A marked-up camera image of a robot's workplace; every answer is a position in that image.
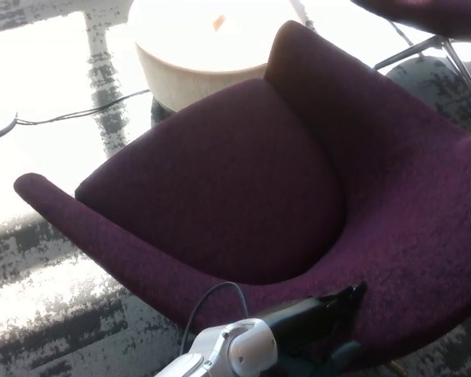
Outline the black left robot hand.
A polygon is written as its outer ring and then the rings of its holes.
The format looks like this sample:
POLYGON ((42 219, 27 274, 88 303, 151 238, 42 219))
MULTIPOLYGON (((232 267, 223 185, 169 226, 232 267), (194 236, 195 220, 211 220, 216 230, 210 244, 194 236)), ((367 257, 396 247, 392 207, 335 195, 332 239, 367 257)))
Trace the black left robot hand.
POLYGON ((350 285, 329 295, 284 302, 250 318, 250 330, 240 342, 247 350, 232 353, 240 364, 250 358, 258 371, 272 367, 280 357, 291 357, 314 366, 322 364, 323 356, 310 357, 304 348, 329 337, 338 327, 347 324, 356 314, 367 291, 367 283, 350 285))

